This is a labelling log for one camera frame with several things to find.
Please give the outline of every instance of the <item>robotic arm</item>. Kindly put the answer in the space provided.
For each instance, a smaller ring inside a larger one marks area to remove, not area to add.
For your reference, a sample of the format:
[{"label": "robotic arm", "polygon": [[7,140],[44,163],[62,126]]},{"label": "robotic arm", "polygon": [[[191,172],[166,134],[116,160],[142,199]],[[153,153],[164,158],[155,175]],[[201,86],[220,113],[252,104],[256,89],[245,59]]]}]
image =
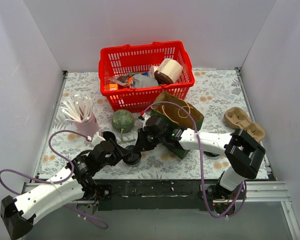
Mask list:
[{"label": "robotic arm", "polygon": [[[206,152],[224,155],[231,163],[219,178],[216,186],[208,189],[215,199],[228,197],[244,179],[255,179],[265,155],[265,149],[247,132],[236,129],[234,133],[198,133],[201,146]],[[152,116],[138,130],[135,146],[123,148],[117,144],[115,135],[105,131],[97,133],[92,140],[95,146],[85,150],[71,162],[73,175],[62,183],[41,184],[17,197],[10,195],[1,201],[1,218],[10,238],[16,240],[27,234],[40,219],[52,211],[77,199],[98,199],[105,191],[93,180],[103,167],[115,166],[121,160],[134,165],[141,159],[141,152],[154,149],[158,144],[172,145],[184,150],[198,150],[196,133],[186,127],[173,127],[159,116]],[[71,165],[68,163],[48,181],[65,179]]]}]

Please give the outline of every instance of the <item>white wall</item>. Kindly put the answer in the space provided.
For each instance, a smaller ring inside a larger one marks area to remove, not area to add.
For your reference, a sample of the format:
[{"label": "white wall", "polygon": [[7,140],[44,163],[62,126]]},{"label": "white wall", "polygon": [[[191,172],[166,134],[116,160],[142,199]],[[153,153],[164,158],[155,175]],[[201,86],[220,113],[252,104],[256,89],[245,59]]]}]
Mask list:
[{"label": "white wall", "polygon": [[194,67],[242,66],[275,0],[24,0],[62,70],[100,50],[181,40]]},{"label": "white wall", "polygon": [[[0,170],[31,175],[62,71],[22,0],[0,0]],[[25,178],[4,174],[21,191]],[[0,185],[1,199],[10,193]],[[0,218],[0,240],[9,235]]]},{"label": "white wall", "polygon": [[300,226],[300,0],[276,1],[242,67],[275,175]]}]

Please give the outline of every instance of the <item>cup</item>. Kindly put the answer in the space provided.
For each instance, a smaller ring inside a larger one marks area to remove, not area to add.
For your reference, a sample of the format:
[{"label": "cup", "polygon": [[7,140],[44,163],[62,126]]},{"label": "cup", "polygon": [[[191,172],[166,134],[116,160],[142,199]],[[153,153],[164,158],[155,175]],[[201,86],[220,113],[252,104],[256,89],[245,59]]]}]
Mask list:
[{"label": "cup", "polygon": [[92,113],[90,119],[85,122],[73,122],[79,133],[93,138],[95,133],[99,131],[96,116]]}]

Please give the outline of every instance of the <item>paper roll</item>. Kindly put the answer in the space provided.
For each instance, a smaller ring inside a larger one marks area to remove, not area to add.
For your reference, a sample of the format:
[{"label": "paper roll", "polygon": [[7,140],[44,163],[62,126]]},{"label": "paper roll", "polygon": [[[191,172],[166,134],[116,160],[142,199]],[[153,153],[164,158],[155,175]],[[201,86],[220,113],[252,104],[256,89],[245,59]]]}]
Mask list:
[{"label": "paper roll", "polygon": [[160,84],[175,84],[183,71],[183,67],[174,59],[166,58],[154,72]]},{"label": "paper roll", "polygon": [[157,71],[158,70],[158,66],[151,66],[150,67],[150,70],[149,70],[149,72],[148,72],[148,76],[150,77],[150,78],[155,78],[155,71]]}]

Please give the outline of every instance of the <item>floral tablecloth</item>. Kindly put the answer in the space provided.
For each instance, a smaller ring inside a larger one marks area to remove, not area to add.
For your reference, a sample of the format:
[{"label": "floral tablecloth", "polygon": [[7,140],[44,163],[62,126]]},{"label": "floral tablecloth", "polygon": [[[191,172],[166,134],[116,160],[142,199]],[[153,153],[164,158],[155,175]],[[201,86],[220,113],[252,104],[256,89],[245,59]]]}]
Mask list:
[{"label": "floral tablecloth", "polygon": [[[185,100],[194,105],[204,115],[201,130],[210,133],[233,132],[225,120],[227,109],[240,107],[248,112],[245,98],[234,70],[203,70],[194,69],[195,84],[190,88]],[[100,93],[100,80],[97,72],[71,72],[68,74],[61,98],[62,102],[76,93],[95,96],[93,112],[103,131],[112,131],[120,136],[111,126],[113,110],[107,99]],[[58,130],[74,130],[77,128],[58,108],[52,133]],[[126,140],[137,138],[137,129],[142,126],[138,120],[129,133],[124,134]],[[61,133],[52,140],[52,146],[61,154],[73,159],[83,150],[93,146],[84,138],[73,133]],[[39,178],[48,179],[58,172],[66,161],[56,156],[49,148],[45,150],[44,158],[39,168]],[[204,155],[204,177],[218,179],[221,173],[230,166],[225,157],[209,157]],[[140,164],[134,167],[122,161],[116,166],[106,166],[95,175],[96,179],[199,179],[199,151],[191,150],[184,159],[179,159],[164,146],[159,145],[154,150],[142,153]],[[263,162],[258,179],[267,179],[267,171]]]}]

